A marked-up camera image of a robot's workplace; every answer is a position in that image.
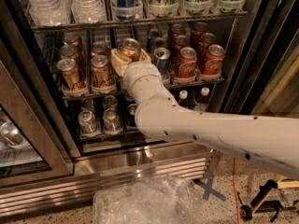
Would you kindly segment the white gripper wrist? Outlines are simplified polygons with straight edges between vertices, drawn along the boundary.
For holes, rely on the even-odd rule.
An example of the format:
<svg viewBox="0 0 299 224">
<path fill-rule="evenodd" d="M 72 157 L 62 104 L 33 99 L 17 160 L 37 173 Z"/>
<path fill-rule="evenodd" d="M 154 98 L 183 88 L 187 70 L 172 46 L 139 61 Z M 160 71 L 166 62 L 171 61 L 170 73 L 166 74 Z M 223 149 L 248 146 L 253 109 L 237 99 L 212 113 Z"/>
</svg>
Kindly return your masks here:
<svg viewBox="0 0 299 224">
<path fill-rule="evenodd" d="M 146 51 L 141 50 L 139 62 L 131 63 L 130 58 L 113 49 L 111 63 L 116 74 L 123 76 L 123 85 L 138 106 L 171 104 L 171 93 L 164 86 L 160 72 L 151 63 Z"/>
</svg>

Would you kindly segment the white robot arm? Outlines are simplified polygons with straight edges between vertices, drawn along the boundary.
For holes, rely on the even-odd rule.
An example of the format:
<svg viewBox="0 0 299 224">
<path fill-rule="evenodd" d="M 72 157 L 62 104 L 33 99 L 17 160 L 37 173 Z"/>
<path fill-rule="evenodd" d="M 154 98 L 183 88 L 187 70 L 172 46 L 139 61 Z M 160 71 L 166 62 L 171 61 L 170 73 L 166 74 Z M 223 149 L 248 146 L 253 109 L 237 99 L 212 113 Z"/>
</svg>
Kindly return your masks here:
<svg viewBox="0 0 299 224">
<path fill-rule="evenodd" d="M 177 103 L 146 52 L 134 62 L 113 49 L 111 63 L 137 104 L 135 125 L 144 135 L 193 141 L 299 179 L 299 119 L 193 111 Z"/>
</svg>

